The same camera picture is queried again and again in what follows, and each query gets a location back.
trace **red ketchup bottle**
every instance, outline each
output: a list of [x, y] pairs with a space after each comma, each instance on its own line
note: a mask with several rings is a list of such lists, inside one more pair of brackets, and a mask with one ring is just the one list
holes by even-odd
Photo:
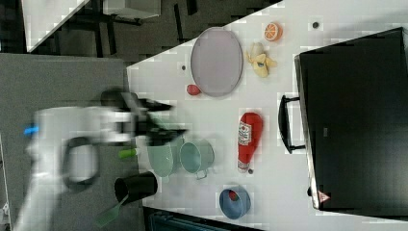
[[240, 128], [238, 130], [238, 171], [246, 173], [249, 162], [258, 147], [261, 139], [264, 122], [255, 113], [245, 113], [241, 117]]

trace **orange slice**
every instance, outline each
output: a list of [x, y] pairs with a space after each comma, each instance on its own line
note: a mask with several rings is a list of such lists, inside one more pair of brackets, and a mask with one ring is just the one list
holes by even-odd
[[282, 37], [282, 34], [282, 27], [275, 22], [269, 23], [264, 31], [265, 39], [268, 41], [279, 40]]

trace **chair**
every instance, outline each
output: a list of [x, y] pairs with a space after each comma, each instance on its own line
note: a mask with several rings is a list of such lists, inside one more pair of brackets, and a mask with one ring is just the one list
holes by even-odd
[[103, 58], [100, 24], [105, 23], [107, 25], [110, 54], [113, 55], [116, 53], [114, 22], [140, 26], [140, 22], [136, 19], [134, 22], [123, 21], [119, 20], [116, 15], [104, 14], [103, 0], [90, 0], [90, 7], [87, 5], [82, 8], [75, 16], [71, 17], [64, 26], [68, 31], [83, 30], [94, 32], [96, 55], [98, 58]]

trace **mug handle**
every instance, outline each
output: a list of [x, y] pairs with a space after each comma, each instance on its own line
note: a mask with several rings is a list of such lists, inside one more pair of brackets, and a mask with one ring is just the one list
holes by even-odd
[[198, 172], [196, 173], [196, 175], [197, 175], [197, 180], [201, 180], [201, 179], [204, 179], [204, 178], [207, 177], [207, 169], [201, 170], [201, 171], [204, 172], [204, 176], [203, 176], [203, 177], [199, 177], [199, 176], [198, 176], [198, 172], [200, 172], [200, 171], [198, 171]]

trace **red apple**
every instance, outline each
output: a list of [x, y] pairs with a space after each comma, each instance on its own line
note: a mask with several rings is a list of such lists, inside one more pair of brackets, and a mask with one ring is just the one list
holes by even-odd
[[196, 85], [188, 85], [187, 86], [187, 93], [189, 95], [198, 95], [201, 93], [201, 90]]

